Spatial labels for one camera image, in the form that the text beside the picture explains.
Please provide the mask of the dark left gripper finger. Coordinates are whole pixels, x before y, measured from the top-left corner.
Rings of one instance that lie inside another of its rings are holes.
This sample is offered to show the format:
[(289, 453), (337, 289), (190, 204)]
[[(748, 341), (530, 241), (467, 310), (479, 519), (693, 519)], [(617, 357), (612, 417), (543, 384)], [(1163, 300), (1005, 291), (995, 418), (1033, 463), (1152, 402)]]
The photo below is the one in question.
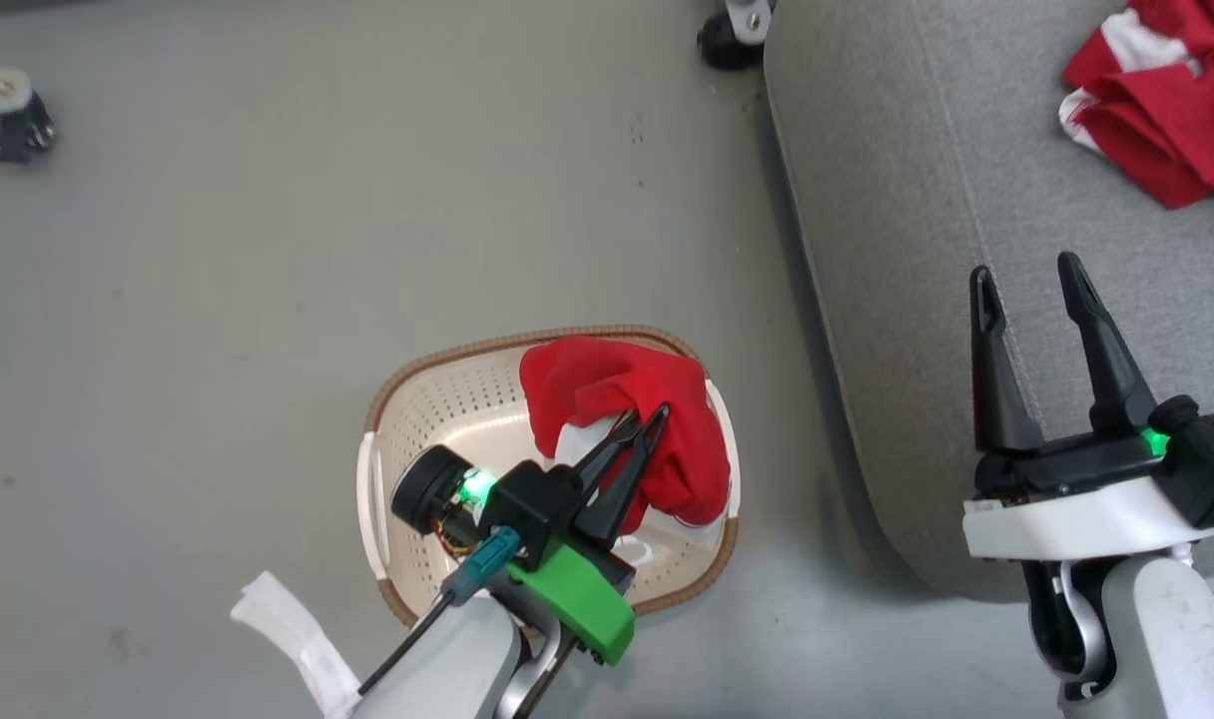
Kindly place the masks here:
[(574, 469), (583, 496), (595, 496), (617, 455), (632, 445), (639, 428), (639, 411), (607, 415), (588, 426), (565, 423), (557, 437), (557, 464)]
[(599, 485), (597, 494), (583, 496), (578, 510), (578, 533), (595, 545), (611, 549), (631, 511), (635, 496), (642, 486), (643, 474), (658, 449), (665, 432), (670, 404), (662, 403), (648, 419), (642, 419), (642, 428), (634, 436), (632, 445), (617, 455), (615, 464), (608, 469), (607, 476)]

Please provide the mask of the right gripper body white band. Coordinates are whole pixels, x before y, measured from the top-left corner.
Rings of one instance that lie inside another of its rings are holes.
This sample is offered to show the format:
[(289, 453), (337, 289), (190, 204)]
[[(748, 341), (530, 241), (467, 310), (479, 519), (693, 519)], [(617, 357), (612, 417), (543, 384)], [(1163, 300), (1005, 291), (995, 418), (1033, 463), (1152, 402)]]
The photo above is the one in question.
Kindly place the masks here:
[(1161, 486), (1168, 437), (1080, 435), (1026, 454), (986, 453), (976, 496), (963, 505), (972, 557), (1074, 561), (1206, 540), (1214, 519), (1192, 523)]

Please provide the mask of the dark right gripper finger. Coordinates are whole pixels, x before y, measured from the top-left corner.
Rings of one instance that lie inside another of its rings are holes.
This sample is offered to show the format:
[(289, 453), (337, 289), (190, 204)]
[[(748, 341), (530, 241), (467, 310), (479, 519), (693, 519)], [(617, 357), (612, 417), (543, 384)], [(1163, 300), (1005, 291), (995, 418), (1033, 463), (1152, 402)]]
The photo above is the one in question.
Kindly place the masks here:
[(1089, 368), (1094, 432), (1110, 437), (1141, 435), (1156, 400), (1093, 281), (1073, 251), (1060, 251), (1057, 274), (1070, 319), (1080, 333)]
[(982, 453), (1023, 454), (1044, 445), (1027, 412), (1006, 346), (1006, 315), (989, 268), (970, 274), (972, 440)]

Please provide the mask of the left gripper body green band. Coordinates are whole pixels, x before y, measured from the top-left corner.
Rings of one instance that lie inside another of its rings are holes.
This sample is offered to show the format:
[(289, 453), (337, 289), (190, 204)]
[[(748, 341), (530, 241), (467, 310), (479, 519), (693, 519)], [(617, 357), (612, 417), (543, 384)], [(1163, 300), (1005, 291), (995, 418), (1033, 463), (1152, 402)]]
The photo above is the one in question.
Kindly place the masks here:
[(480, 532), (511, 530), (517, 549), (507, 574), (529, 588), (571, 629), (594, 659), (619, 666), (635, 636), (624, 588), (635, 570), (612, 543), (578, 527), (590, 494), (571, 468), (515, 465), (482, 502)]

